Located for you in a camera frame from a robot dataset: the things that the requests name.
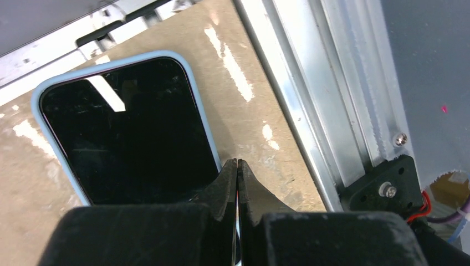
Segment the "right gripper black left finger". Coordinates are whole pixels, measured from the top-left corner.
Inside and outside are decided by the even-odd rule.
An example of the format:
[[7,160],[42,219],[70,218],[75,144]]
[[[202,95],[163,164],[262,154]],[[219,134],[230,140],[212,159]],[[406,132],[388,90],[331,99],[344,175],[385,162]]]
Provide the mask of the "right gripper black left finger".
[[235,265],[237,161],[193,201],[71,209],[39,265]]

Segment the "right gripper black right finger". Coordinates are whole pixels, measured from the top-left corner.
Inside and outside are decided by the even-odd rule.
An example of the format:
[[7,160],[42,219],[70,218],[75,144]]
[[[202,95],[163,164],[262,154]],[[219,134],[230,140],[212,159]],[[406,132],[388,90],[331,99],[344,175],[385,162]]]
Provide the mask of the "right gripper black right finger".
[[391,212],[297,212],[237,166],[243,265],[426,265],[415,235]]

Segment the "light blue cased phone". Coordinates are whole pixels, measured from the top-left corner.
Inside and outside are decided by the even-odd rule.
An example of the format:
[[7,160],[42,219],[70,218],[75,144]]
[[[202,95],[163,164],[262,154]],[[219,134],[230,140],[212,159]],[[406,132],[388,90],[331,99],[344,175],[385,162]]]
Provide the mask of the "light blue cased phone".
[[171,50],[49,78],[31,110],[86,206],[191,201],[221,170],[195,75]]

